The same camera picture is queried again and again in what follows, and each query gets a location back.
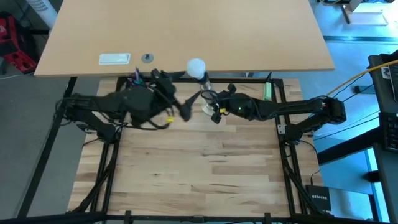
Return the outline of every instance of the white ball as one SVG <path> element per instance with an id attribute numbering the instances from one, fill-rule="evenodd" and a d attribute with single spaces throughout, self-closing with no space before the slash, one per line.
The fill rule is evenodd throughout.
<path id="1" fill-rule="evenodd" d="M 202 79 L 205 76 L 206 64 L 200 58 L 194 58 L 187 63 L 187 73 L 192 78 Z"/>

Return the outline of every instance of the concrete floor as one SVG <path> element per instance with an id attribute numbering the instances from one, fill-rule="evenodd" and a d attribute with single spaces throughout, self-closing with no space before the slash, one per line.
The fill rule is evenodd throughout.
<path id="1" fill-rule="evenodd" d="M 0 0 L 0 6 L 7 0 Z M 52 1 L 55 8 L 59 8 L 61 1 Z M 343 16 L 338 7 L 325 7 L 312 2 L 314 14 L 318 20 L 323 35 L 380 35 L 398 36 L 394 27 L 355 27 L 349 26 L 342 20 Z M 34 12 L 27 14 L 36 29 L 44 29 L 41 20 Z M 45 41 L 36 37 L 39 47 Z M 368 66 L 368 55 L 391 53 L 398 46 L 382 43 L 327 43 L 336 69 L 332 72 L 275 72 L 275 78 L 299 78 L 304 98 L 324 95 L 341 82 L 363 71 Z M 10 68 L 8 74 L 17 71 Z M 265 73 L 256 73 L 256 77 L 263 77 Z M 47 131 L 49 130 L 54 112 L 55 102 L 62 96 L 67 79 L 64 78 L 34 78 L 15 77 L 0 80 L 0 219 L 11 218 L 16 215 L 27 184 L 33 174 L 38 156 L 42 150 Z M 94 95 L 98 88 L 100 77 L 79 78 L 75 91 Z M 369 75 L 365 75 L 357 84 L 370 85 Z M 339 95 L 345 99 L 352 91 L 348 88 Z M 348 120 L 340 126 L 324 126 L 317 132 L 319 136 L 334 133 L 366 115 L 378 110 L 374 95 L 358 95 L 346 102 Z M 316 141 L 318 151 L 324 150 L 342 140 L 365 132 L 377 125 L 377 120 L 364 124 L 356 129 L 350 129 L 344 134 L 336 134 L 330 138 Z M 57 140 L 50 155 L 44 176 L 35 196 L 29 215 L 49 215 L 63 213 L 72 191 L 81 145 L 85 135 L 74 125 L 60 129 Z M 322 167 L 325 185 L 336 189 L 350 190 L 360 193 L 371 193 L 371 185 L 361 176 L 368 171 L 364 152 L 352 155 L 340 161 Z M 347 200 L 349 196 L 339 194 L 340 200 Z M 336 215 L 356 218 L 369 218 L 369 210 L 353 213 L 336 205 L 339 211 Z"/>

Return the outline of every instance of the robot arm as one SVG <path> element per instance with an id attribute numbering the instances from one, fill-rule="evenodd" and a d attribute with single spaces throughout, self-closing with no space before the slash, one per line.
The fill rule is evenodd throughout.
<path id="1" fill-rule="evenodd" d="M 279 126 L 279 133 L 285 134 L 286 142 L 298 143 L 303 133 L 316 131 L 324 124 L 341 124 L 346 121 L 343 102 L 329 97 L 316 97 L 309 100 L 274 103 L 259 100 L 244 93 L 236 93 L 233 84 L 228 85 L 228 91 L 212 92 L 211 106 L 215 113 L 211 120 L 219 123 L 221 115 L 229 112 L 249 121 L 265 121 L 276 116 L 287 114 L 312 113 L 313 116 L 298 124 Z"/>
<path id="2" fill-rule="evenodd" d="M 82 96 L 75 93 L 70 98 L 63 99 L 66 101 L 64 118 L 69 121 L 85 123 L 90 129 L 97 131 L 101 140 L 109 143 L 114 141 L 114 134 L 117 128 L 121 126 L 145 129 L 141 125 L 148 122 L 154 127 L 150 130 L 167 128 L 169 123 L 158 125 L 151 119 L 166 111 L 169 114 L 169 119 L 172 120 L 174 116 L 173 106 L 179 110 L 182 119 L 188 121 L 191 118 L 192 104 L 200 95 L 200 92 L 181 104 L 174 96 L 175 86 L 166 73 L 153 70 L 151 76 L 152 81 L 149 85 L 134 85 L 106 96 Z M 93 114 L 94 111 L 101 113 L 108 120 L 108 123 L 102 122 Z M 130 126 L 127 123 L 116 123 L 115 120 L 122 121 L 124 119 L 126 112 L 131 117 Z"/>

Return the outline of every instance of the yellow cable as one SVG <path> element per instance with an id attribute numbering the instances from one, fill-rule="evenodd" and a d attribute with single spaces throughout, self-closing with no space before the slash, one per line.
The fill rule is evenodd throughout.
<path id="1" fill-rule="evenodd" d="M 331 95 L 332 93 L 334 93 L 336 90 L 340 89 L 342 86 L 344 86 L 345 84 L 347 84 L 347 83 L 353 81 L 355 78 L 360 77 L 361 75 L 364 75 L 364 74 L 366 74 L 366 73 L 368 73 L 368 72 L 371 72 L 371 71 L 375 71 L 376 69 L 379 69 L 379 68 L 381 68 L 381 67 L 393 65 L 393 64 L 395 64 L 395 63 L 398 63 L 398 60 L 393 60 L 393 61 L 391 61 L 391 62 L 387 62 L 387 63 L 384 63 L 384 64 L 382 64 L 382 65 L 378 65 L 378 66 L 375 66 L 375 67 L 373 67 L 373 68 L 369 68 L 369 69 L 367 69 L 367 70 L 365 70 L 365 71 L 363 71 L 363 72 L 361 72 L 361 73 L 355 75 L 354 77 L 350 78 L 349 80 L 345 81 L 344 83 L 340 84 L 338 87 L 334 88 L 332 91 L 330 91 L 330 92 L 329 92 L 328 94 L 326 94 L 326 95 L 327 95 L 327 96 L 330 96 L 330 95 Z"/>
<path id="2" fill-rule="evenodd" d="M 335 1 L 335 2 L 332 2 L 332 3 L 326 3 L 325 1 L 323 1 L 323 0 L 319 0 L 324 6 L 332 6 L 332 5 L 334 5 L 334 4 L 337 4 L 337 3 L 339 3 L 339 2 L 341 2 L 342 0 L 337 0 L 337 1 Z"/>

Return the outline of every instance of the wooden table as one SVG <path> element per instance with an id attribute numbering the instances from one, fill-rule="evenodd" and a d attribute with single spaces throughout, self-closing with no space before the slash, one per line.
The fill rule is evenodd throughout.
<path id="1" fill-rule="evenodd" d="M 285 79 L 284 83 L 288 101 L 302 100 L 298 80 Z M 102 80 L 98 95 L 114 91 L 115 84 L 115 79 Z M 199 89 L 196 83 L 175 85 L 179 100 Z M 227 85 L 215 83 L 214 88 L 221 91 Z M 236 87 L 238 92 L 263 96 L 264 84 L 238 83 Z M 202 111 L 201 101 L 195 102 L 188 123 L 176 118 L 163 131 L 123 130 L 109 214 L 131 210 L 134 215 L 263 217 L 269 212 L 272 217 L 290 216 L 275 121 L 249 122 L 229 115 L 215 124 Z M 298 123 L 307 117 L 296 115 L 291 120 Z M 162 114 L 154 121 L 164 119 Z M 88 134 L 86 141 L 95 138 Z M 83 148 L 68 209 L 77 207 L 94 185 L 102 145 L 97 141 Z M 316 153 L 300 144 L 297 154 L 303 183 L 308 184 L 319 169 Z M 322 184 L 319 174 L 314 175 L 314 182 Z"/>
<path id="2" fill-rule="evenodd" d="M 130 53 L 129 65 L 99 65 Z M 141 57 L 153 54 L 152 63 Z M 308 0 L 64 0 L 36 76 L 334 69 Z"/>

